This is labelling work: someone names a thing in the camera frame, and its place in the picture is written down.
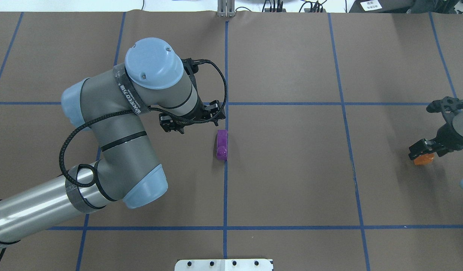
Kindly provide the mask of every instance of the white label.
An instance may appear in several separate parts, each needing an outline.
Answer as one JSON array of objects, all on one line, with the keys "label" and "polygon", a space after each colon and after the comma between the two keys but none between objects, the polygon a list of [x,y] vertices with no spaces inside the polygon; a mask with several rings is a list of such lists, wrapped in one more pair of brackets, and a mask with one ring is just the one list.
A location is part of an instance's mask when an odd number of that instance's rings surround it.
[{"label": "white label", "polygon": [[369,10],[378,10],[378,9],[381,9],[381,8],[382,8],[381,3],[379,3],[378,0],[360,2],[360,5],[362,5],[362,8],[363,8],[365,11],[369,11]]}]

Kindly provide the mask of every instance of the silver metal tube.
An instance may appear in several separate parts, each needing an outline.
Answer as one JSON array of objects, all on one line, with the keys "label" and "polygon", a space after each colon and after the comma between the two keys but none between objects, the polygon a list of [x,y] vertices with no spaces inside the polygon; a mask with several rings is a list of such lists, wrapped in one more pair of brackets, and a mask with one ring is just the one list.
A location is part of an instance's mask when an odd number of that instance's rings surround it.
[{"label": "silver metal tube", "polygon": [[[78,181],[89,183],[92,172],[82,169]],[[44,184],[0,201],[0,242],[16,242],[28,235],[46,230],[64,221],[83,215],[70,202],[65,177],[59,176]],[[81,189],[82,196],[96,207],[109,203],[96,185]]]}]

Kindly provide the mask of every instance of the purple object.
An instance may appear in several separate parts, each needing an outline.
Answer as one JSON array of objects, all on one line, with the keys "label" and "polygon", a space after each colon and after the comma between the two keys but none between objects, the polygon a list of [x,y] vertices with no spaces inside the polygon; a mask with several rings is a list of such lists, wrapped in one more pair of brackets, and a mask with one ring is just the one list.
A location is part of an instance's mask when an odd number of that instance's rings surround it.
[{"label": "purple object", "polygon": [[218,160],[228,159],[228,131],[218,130],[216,136],[216,158]]}]

